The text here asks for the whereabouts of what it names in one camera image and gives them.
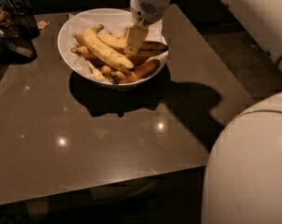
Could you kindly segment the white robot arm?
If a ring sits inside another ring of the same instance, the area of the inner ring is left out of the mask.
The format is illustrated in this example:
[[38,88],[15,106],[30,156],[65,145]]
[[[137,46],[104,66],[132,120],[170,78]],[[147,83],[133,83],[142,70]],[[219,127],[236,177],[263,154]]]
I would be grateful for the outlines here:
[[[220,0],[282,72],[282,0]],[[282,224],[282,92],[236,116],[211,149],[201,224]]]

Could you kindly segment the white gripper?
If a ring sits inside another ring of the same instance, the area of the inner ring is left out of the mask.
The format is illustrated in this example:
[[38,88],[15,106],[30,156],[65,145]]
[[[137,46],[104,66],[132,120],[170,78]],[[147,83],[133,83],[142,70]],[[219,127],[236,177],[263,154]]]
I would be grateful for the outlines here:
[[132,22],[134,24],[129,26],[126,35],[125,53],[135,55],[139,51],[148,36],[148,29],[143,27],[148,27],[159,21],[169,6],[170,1],[171,0],[130,1]]

